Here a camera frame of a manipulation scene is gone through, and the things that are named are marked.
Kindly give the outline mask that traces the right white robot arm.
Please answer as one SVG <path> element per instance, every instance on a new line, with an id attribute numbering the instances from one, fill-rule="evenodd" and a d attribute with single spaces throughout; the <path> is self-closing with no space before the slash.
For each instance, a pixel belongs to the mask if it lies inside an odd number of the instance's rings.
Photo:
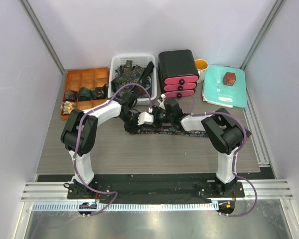
<path id="1" fill-rule="evenodd" d="M 215 191 L 219 196 L 228 196 L 237 183 L 237 150 L 251 132 L 242 128 L 224 108 L 212 113 L 193 115 L 185 114 L 173 98 L 159 97 L 158 103 L 158 106 L 153 106 L 154 126 L 162 127 L 163 124 L 169 124 L 173 128 L 172 131 L 177 133 L 206 133 L 218 152 Z"/>

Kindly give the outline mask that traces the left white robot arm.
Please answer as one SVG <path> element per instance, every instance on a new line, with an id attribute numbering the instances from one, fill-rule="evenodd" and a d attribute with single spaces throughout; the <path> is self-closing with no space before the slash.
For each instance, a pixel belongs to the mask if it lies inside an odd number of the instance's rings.
<path id="1" fill-rule="evenodd" d="M 125 92 L 95 108 L 85 111 L 75 109 L 70 113 L 60 140 L 73 162 L 73 184 L 79 187 L 78 191 L 84 198 L 90 199 L 96 193 L 90 152 L 95 144 L 98 126 L 109 119 L 120 118 L 125 131 L 137 132 L 139 114 L 133 113 L 132 108 L 138 96 L 137 93 Z"/>

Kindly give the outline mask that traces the navy floral silk tie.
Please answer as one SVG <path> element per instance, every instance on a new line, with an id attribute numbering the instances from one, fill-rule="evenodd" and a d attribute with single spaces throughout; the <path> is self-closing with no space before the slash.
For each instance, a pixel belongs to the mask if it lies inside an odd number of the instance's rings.
<path id="1" fill-rule="evenodd" d="M 153 125 L 143 125 L 142 134 L 164 134 L 164 135 L 180 135 L 180 136 L 191 136 L 191 137 L 209 137 L 210 132 L 204 130 L 192 130 L 184 131 L 174 129 L 171 125 L 164 125 L 161 127 L 155 127 Z"/>

